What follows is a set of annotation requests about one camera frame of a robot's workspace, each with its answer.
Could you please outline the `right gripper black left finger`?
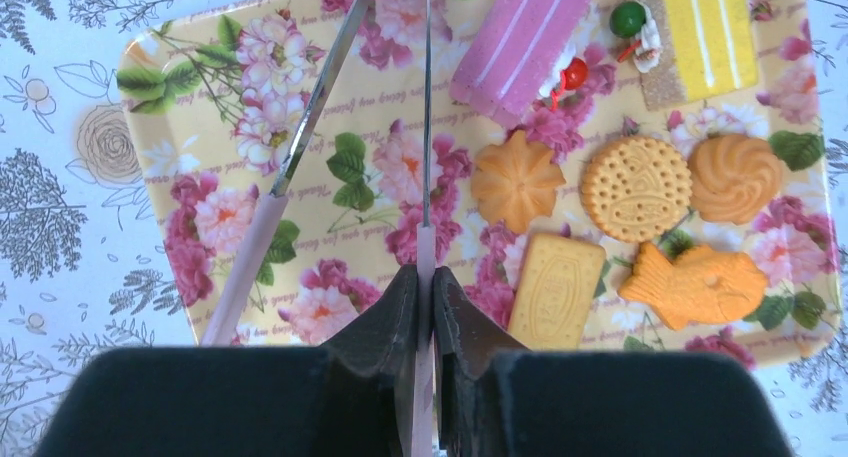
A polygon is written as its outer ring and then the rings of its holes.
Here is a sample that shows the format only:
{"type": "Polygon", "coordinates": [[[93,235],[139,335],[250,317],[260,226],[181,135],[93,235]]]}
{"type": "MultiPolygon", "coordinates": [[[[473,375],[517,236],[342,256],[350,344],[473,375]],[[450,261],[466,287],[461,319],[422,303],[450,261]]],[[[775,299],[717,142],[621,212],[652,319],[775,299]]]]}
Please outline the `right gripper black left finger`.
{"type": "Polygon", "coordinates": [[[326,456],[411,451],[418,273],[402,266],[382,296],[324,343],[332,358],[326,456]]]}

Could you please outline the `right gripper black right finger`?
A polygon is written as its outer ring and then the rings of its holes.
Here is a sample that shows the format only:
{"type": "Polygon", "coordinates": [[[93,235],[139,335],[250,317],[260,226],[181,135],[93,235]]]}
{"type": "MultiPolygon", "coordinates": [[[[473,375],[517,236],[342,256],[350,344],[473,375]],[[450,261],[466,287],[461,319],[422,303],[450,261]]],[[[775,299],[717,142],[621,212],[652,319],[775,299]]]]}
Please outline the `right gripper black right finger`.
{"type": "Polygon", "coordinates": [[[435,271],[436,402],[440,448],[449,456],[506,456],[497,377],[500,351],[524,350],[475,306],[447,267],[435,271]]]}

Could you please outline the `pink handled metal tongs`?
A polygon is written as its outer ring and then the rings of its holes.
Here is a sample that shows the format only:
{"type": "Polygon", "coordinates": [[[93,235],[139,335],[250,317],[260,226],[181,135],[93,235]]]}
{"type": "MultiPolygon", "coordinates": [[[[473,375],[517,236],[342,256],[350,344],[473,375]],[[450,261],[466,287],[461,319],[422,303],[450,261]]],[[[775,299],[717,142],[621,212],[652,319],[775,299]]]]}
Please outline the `pink handled metal tongs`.
{"type": "MultiPolygon", "coordinates": [[[[358,29],[373,0],[354,0],[339,34],[327,55],[303,116],[296,127],[292,144],[267,195],[259,199],[251,224],[235,256],[220,300],[199,340],[202,346],[225,345],[230,342],[246,306],[249,289],[261,262],[270,248],[273,231],[288,205],[287,191],[306,151],[327,98],[337,80],[358,29]]],[[[404,456],[431,456],[433,434],[433,362],[432,281],[436,266],[436,236],[431,219],[431,0],[425,0],[425,97],[423,138],[422,222],[417,230],[416,270],[418,289],[413,296],[412,326],[415,351],[411,364],[402,371],[395,399],[395,415],[404,456]]]]}

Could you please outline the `rectangular yellow biscuit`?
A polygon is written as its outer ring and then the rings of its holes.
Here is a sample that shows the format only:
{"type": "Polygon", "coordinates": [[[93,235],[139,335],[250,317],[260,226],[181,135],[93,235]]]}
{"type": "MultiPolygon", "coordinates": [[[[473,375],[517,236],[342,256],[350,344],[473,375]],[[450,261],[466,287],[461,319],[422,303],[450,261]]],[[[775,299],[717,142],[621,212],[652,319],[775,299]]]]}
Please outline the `rectangular yellow biscuit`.
{"type": "Polygon", "coordinates": [[[509,334],[531,350],[579,346],[606,262],[603,247],[539,233],[528,244],[509,334]]]}

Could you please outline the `orange flower cookie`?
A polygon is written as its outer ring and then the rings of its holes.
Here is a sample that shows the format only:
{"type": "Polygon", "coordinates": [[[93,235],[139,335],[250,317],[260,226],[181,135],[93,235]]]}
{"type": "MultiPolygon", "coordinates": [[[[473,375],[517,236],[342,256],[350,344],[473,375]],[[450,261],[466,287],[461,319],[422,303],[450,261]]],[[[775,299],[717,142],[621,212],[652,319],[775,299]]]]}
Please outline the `orange flower cookie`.
{"type": "Polygon", "coordinates": [[[503,144],[483,148],[471,176],[471,195],[481,217],[521,234],[535,218],[551,216],[557,190],[566,184],[553,156],[553,149],[529,142],[523,130],[503,144]]]}

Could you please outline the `floral yellow tray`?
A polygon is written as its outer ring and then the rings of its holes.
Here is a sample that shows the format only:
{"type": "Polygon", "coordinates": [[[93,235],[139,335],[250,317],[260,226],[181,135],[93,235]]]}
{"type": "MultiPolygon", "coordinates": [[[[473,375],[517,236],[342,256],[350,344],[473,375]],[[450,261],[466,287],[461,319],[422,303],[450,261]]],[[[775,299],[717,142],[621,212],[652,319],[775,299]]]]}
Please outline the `floral yellow tray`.
{"type": "MultiPolygon", "coordinates": [[[[362,312],[400,264],[416,257],[422,219],[422,0],[376,0],[345,62],[288,195],[289,207],[252,285],[237,339],[316,344],[362,312]]],[[[732,89],[714,54],[718,92],[689,104],[660,96],[660,74],[618,58],[606,20],[621,0],[593,0],[572,28],[587,82],[556,106],[534,101],[516,125],[549,148],[565,184],[552,212],[518,232],[481,218],[470,192],[478,152],[511,134],[449,97],[451,78],[495,0],[434,0],[445,27],[433,49],[432,221],[438,261],[506,325],[529,237],[559,232],[603,247],[581,345],[737,351],[757,366],[809,359],[840,327],[837,245],[827,201],[815,54],[805,0],[748,0],[759,80],[732,89]],[[730,322],[674,331],[618,294],[637,246],[605,235],[582,204],[586,164],[633,135],[689,155],[703,141],[755,141],[743,164],[782,170],[781,189],[742,224],[677,212],[656,245],[675,258],[708,245],[746,252],[768,277],[761,305],[730,322]]],[[[246,0],[140,34],[116,74],[150,209],[170,272],[133,270],[110,296],[114,313],[185,311],[196,334],[212,315],[236,248],[286,153],[351,0],[246,0]]]]}

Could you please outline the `round dotted biscuit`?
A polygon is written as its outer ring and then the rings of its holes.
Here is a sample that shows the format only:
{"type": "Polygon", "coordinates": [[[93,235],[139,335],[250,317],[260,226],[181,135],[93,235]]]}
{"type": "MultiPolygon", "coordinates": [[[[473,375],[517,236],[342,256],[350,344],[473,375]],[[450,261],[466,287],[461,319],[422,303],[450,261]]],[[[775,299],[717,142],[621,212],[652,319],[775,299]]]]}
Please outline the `round dotted biscuit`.
{"type": "Polygon", "coordinates": [[[647,136],[616,140],[593,156],[580,183],[581,203],[607,236],[650,241],[688,213],[692,177],[670,143],[647,136]]]}

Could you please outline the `orange fish shaped cookie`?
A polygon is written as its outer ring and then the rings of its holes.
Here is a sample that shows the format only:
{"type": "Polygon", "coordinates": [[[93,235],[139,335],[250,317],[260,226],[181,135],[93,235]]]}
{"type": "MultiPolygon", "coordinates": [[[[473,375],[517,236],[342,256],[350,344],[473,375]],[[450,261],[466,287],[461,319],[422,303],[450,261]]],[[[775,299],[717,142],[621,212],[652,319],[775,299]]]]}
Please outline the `orange fish shaped cookie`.
{"type": "Polygon", "coordinates": [[[722,324],[746,317],[759,307],[768,285],[769,277],[744,252],[703,244],[671,261],[645,242],[618,293],[651,306],[666,327],[677,331],[690,323],[722,324]]]}

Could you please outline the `orange swirl cookie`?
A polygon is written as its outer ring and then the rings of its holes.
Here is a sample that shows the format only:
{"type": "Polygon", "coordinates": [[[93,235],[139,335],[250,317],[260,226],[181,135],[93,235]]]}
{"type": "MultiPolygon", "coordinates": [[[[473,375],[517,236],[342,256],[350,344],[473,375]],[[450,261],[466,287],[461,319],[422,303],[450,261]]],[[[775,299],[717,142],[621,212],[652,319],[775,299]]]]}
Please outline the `orange swirl cookie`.
{"type": "Polygon", "coordinates": [[[784,185],[786,166],[765,140],[726,134],[700,142],[688,160],[691,205],[702,220],[751,222],[784,185]]]}

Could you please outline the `yellow cake slice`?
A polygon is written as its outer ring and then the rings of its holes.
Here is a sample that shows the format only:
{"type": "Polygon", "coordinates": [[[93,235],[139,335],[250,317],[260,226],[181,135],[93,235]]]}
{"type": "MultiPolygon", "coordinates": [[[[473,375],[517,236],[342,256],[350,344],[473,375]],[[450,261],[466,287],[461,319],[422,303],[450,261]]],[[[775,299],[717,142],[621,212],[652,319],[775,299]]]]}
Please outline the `yellow cake slice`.
{"type": "Polygon", "coordinates": [[[645,22],[624,57],[640,74],[646,107],[692,103],[759,82],[748,0],[624,0],[645,22]]]}

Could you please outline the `floral grey tablecloth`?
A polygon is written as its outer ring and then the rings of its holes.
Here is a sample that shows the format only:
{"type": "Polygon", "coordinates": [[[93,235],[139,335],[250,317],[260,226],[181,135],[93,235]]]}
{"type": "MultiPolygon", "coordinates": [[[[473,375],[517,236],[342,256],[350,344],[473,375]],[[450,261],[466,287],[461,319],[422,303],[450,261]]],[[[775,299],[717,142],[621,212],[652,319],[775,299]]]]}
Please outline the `floral grey tablecloth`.
{"type": "MultiPolygon", "coordinates": [[[[81,242],[76,250],[81,260],[76,270],[54,271],[53,277],[39,274],[15,277],[11,260],[1,259],[1,340],[15,343],[18,356],[26,359],[13,362],[13,369],[28,370],[29,364],[47,358],[54,371],[36,375],[30,383],[1,383],[1,456],[31,456],[37,441],[50,421],[60,393],[67,390],[78,373],[72,365],[84,363],[103,347],[96,338],[108,337],[107,324],[113,318],[120,323],[125,317],[135,322],[141,339],[124,339],[118,344],[190,345],[193,333],[184,312],[154,303],[142,304],[135,312],[141,297],[129,310],[112,315],[108,298],[120,287],[125,275],[134,270],[150,270],[153,276],[161,272],[170,280],[168,260],[159,247],[161,235],[151,217],[144,183],[130,175],[129,184],[109,183],[95,177],[99,161],[88,163],[78,155],[77,133],[84,118],[97,107],[109,107],[106,117],[118,102],[114,83],[107,88],[106,74],[119,63],[123,46],[131,32],[120,30],[113,11],[95,11],[105,15],[105,27],[86,28],[69,17],[71,0],[49,0],[56,19],[49,20],[41,11],[27,4],[19,20],[24,23],[35,54],[12,40],[1,44],[1,164],[13,158],[17,150],[23,157],[36,157],[35,170],[50,171],[58,184],[41,179],[46,191],[60,191],[67,205],[73,207],[71,216],[86,217],[79,224],[61,224],[50,231],[48,244],[60,243],[61,237],[73,237],[81,242]],[[70,337],[89,338],[93,347],[73,347],[71,357],[82,360],[61,360],[60,340],[70,337]]],[[[155,4],[156,15],[176,18],[216,5],[236,0],[176,0],[173,4],[155,4]]],[[[839,56],[835,70],[818,71],[824,86],[821,106],[824,112],[825,137],[832,148],[847,139],[847,91],[833,90],[847,83],[847,48],[839,47],[839,37],[847,30],[837,30],[834,12],[825,10],[831,4],[847,5],[847,0],[807,0],[813,33],[822,38],[824,49],[839,56]]],[[[129,0],[118,0],[118,5],[129,0]]],[[[18,169],[12,159],[9,169],[18,169]]],[[[789,433],[790,443],[798,456],[847,456],[847,371],[837,370],[836,363],[847,354],[844,337],[838,337],[820,355],[801,364],[773,367],[757,372],[757,378],[771,392],[771,402],[782,425],[789,433]]]]}

